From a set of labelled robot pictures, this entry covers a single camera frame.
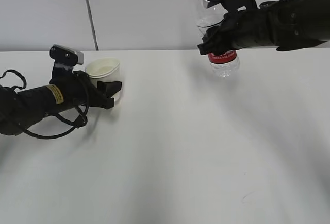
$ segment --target red bottle label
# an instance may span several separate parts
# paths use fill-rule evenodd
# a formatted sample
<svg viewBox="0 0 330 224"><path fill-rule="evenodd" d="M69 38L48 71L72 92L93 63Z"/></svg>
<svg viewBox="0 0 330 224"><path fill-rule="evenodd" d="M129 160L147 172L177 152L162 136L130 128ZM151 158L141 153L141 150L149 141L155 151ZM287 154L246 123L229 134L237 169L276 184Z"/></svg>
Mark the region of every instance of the red bottle label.
<svg viewBox="0 0 330 224"><path fill-rule="evenodd" d="M215 64L229 63L237 58L237 52L235 50L230 50L220 56L216 56L213 53L210 53L208 54L208 58L210 59L211 63Z"/></svg>

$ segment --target black robotic arm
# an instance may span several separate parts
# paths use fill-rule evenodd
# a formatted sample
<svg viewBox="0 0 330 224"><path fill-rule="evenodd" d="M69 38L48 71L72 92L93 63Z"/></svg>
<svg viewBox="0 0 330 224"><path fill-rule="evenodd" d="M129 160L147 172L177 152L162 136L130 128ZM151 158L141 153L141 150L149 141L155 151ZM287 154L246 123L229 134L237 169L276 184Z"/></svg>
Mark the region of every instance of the black robotic arm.
<svg viewBox="0 0 330 224"><path fill-rule="evenodd" d="M290 51L330 40L330 0L279 0L260 8L255 0L208 1L208 7L221 3L228 14L203 37L202 55L262 46Z"/></svg>
<svg viewBox="0 0 330 224"><path fill-rule="evenodd" d="M90 107L111 109L114 107L113 95L122 88L122 83L98 81L95 87L89 75L83 71L73 71L77 64L84 63L84 55L73 49L54 45L50 52L54 59L52 78L48 85L24 90L26 80L15 70L6 71L16 74L23 81L23 86L3 87L0 85L0 134L19 135L26 133L37 139L61 138L75 129L87 124L87 112ZM70 121L59 113L75 108L78 118ZM70 126L66 132L58 135L39 135L28 130L32 125L48 116L54 116Z"/></svg>

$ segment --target yellow label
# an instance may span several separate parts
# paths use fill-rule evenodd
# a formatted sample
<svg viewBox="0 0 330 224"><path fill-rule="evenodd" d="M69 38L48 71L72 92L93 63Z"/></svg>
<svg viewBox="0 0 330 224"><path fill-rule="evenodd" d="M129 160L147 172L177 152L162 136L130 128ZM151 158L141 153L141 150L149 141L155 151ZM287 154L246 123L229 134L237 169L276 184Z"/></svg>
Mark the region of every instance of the yellow label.
<svg viewBox="0 0 330 224"><path fill-rule="evenodd" d="M62 104L64 102L63 95L56 85L50 84L46 87L53 93L57 105Z"/></svg>

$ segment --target clear plastic bottle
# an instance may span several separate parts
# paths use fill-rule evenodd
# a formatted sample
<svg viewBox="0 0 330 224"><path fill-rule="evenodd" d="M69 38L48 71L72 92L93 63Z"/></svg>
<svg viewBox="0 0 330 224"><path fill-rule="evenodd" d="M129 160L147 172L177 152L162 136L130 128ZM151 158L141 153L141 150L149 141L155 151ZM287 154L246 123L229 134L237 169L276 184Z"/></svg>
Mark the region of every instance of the clear plastic bottle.
<svg viewBox="0 0 330 224"><path fill-rule="evenodd" d="M219 25L225 13L221 5L213 6L207 9L206 0L191 0L195 7L196 24L201 32L201 36L206 34L206 31L216 25ZM228 51L223 55L215 56L208 55L212 69L217 76L226 77L238 71L240 61L236 51Z"/></svg>

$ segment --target white paper cup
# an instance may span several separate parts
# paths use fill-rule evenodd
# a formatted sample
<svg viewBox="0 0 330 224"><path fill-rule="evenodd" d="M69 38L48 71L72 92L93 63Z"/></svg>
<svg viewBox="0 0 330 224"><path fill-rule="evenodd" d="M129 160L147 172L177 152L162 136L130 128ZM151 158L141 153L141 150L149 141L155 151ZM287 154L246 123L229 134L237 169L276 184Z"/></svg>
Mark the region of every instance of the white paper cup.
<svg viewBox="0 0 330 224"><path fill-rule="evenodd" d="M97 87L97 82L121 81L120 61L116 58L101 58L86 66L86 73L89 75L91 83ZM113 98L117 103L120 99L121 91Z"/></svg>

